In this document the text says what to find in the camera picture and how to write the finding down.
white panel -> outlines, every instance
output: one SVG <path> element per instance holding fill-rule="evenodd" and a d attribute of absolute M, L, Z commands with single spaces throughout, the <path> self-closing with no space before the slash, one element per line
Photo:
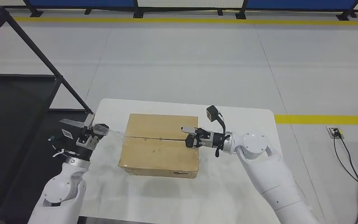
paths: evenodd
<path fill-rule="evenodd" d="M 25 6 L 23 0 L 0 0 L 0 6 Z"/>
<path fill-rule="evenodd" d="M 138 0 L 141 7 L 216 7 L 241 8 L 243 0 Z"/>

cable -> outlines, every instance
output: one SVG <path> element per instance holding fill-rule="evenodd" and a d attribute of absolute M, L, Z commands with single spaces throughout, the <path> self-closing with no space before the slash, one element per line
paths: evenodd
<path fill-rule="evenodd" d="M 340 140 L 342 141 L 342 143 L 343 143 L 343 145 L 344 145 L 344 147 L 345 147 L 345 149 L 346 149 L 346 151 L 347 151 L 347 153 L 348 153 L 349 163 L 350 163 L 350 165 L 351 165 L 351 167 L 352 167 L 352 169 L 353 169 L 353 172 L 354 172 L 354 174 L 356 175 L 357 179 L 354 178 L 353 175 L 352 175 L 350 172 L 348 172 L 348 170 L 345 168 L 345 166 L 343 165 L 343 163 L 341 162 L 341 160 L 340 160 L 340 158 L 339 158 L 339 156 L 338 156 L 338 153 L 337 153 L 337 150 L 336 150 L 336 136 L 338 136 L 338 137 L 340 138 Z M 356 172 L 356 170 L 355 170 L 355 168 L 354 168 L 354 166 L 353 166 L 351 154 L 350 154 L 350 152 L 349 152 L 349 150 L 348 150 L 348 148 L 347 148 L 347 146 L 346 146 L 346 144 L 345 144 L 345 141 L 343 141 L 343 138 L 342 138 L 342 135 L 341 135 L 340 131 L 339 131 L 337 128 L 334 129 L 333 145 L 334 145 L 334 147 L 335 147 L 336 156 L 337 156 L 339 162 L 341 163 L 341 165 L 343 166 L 343 168 L 346 170 L 346 172 L 347 172 L 356 182 L 358 182 L 358 174 L 357 174 L 357 172 Z M 358 224 L 358 214 L 357 214 L 357 217 L 356 217 L 355 224 Z"/>
<path fill-rule="evenodd" d="M 343 166 L 343 168 L 345 169 L 345 171 L 356 181 L 358 182 L 358 179 L 355 179 L 354 176 L 352 176 L 352 174 L 346 169 L 346 167 L 343 165 L 342 161 L 340 160 L 340 157 L 338 156 L 337 153 L 337 149 L 336 149 L 336 136 L 333 137 L 333 146 L 335 147 L 335 153 L 337 156 L 338 161 L 340 162 L 340 164 Z"/>
<path fill-rule="evenodd" d="M 341 136 L 340 136 L 340 139 L 341 139 L 343 145 L 345 146 L 345 149 L 346 149 L 346 151 L 347 151 L 347 153 L 348 153 L 348 157 L 349 157 L 349 163 L 351 164 L 351 167 L 352 167 L 352 169 L 353 169 L 353 172 L 354 172 L 354 174 L 356 175 L 357 180 L 358 180 L 358 174 L 357 174 L 357 172 L 356 172 L 356 169 L 354 169 L 354 166 L 353 166 L 353 163 L 352 163 L 351 154 L 349 153 L 349 150 L 348 150 L 348 148 L 347 148 L 347 146 L 346 146 L 346 144 L 345 144 L 345 141 L 343 141 L 343 138 L 342 138 Z"/>
<path fill-rule="evenodd" d="M 221 116 L 221 118 L 218 117 L 218 122 L 223 127 L 223 140 L 220 143 L 220 145 L 216 148 L 216 151 L 215 151 L 215 157 L 216 158 L 219 157 L 219 150 L 223 150 L 225 140 L 230 137 L 229 135 L 225 136 L 225 134 L 226 134 L 226 126 L 225 126 L 225 122 L 224 122 L 224 117 L 220 112 L 218 112 L 218 114 Z"/>

gray floor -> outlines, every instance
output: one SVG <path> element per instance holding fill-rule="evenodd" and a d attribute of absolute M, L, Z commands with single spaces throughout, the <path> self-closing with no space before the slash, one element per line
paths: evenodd
<path fill-rule="evenodd" d="M 58 15 L 82 17 L 77 11 L 44 14 Z M 272 19 L 272 14 L 248 16 Z M 302 17 L 280 14 L 274 18 Z M 355 26 L 21 26 L 94 111 L 101 99 L 117 98 L 263 108 L 275 114 L 358 113 Z M 6 26 L 0 29 L 0 52 L 6 52 L 0 54 L 1 73 L 50 73 Z M 64 88 L 52 107 L 81 108 Z M 339 127 L 357 164 L 358 128 Z M 358 211 L 357 185 L 337 161 L 326 125 L 278 125 L 277 129 L 285 161 L 320 222 L 353 223 Z M 337 149 L 348 164 L 340 143 Z"/>

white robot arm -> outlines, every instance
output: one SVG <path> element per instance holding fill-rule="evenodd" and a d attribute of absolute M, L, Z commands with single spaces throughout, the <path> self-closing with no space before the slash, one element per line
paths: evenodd
<path fill-rule="evenodd" d="M 208 118 L 211 121 L 218 120 L 225 134 L 183 127 L 182 131 L 189 134 L 186 146 L 217 148 L 217 157 L 219 150 L 236 154 L 252 184 L 269 203 L 282 224 L 318 224 L 302 200 L 290 169 L 266 136 L 254 133 L 239 136 L 225 132 L 219 112 L 212 107 L 207 109 Z"/>
<path fill-rule="evenodd" d="M 37 202 L 29 224 L 74 224 L 77 223 L 81 211 L 84 194 L 86 192 L 86 182 L 82 179 L 91 164 L 90 157 L 95 150 L 98 142 L 108 134 L 108 126 L 96 124 L 92 126 L 94 114 L 88 114 L 84 123 L 67 120 L 64 123 L 81 128 L 77 140 L 73 139 L 72 134 L 62 130 L 64 136 L 62 142 L 69 142 L 71 149 L 55 147 L 58 151 L 54 156 L 66 156 L 66 161 L 62 164 L 62 171 L 59 175 L 50 179 Z"/>

yellow stripe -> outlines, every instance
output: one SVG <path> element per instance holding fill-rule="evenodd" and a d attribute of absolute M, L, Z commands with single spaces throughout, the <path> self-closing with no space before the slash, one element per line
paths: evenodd
<path fill-rule="evenodd" d="M 276 114 L 276 124 L 349 124 L 358 125 L 358 116 Z"/>
<path fill-rule="evenodd" d="M 196 23 L 196 24 L 266 24 L 266 25 L 333 25 L 358 26 L 358 21 L 308 20 L 236 20 L 223 18 L 66 18 L 66 17 L 15 17 L 18 22 L 99 22 L 99 23 Z"/>

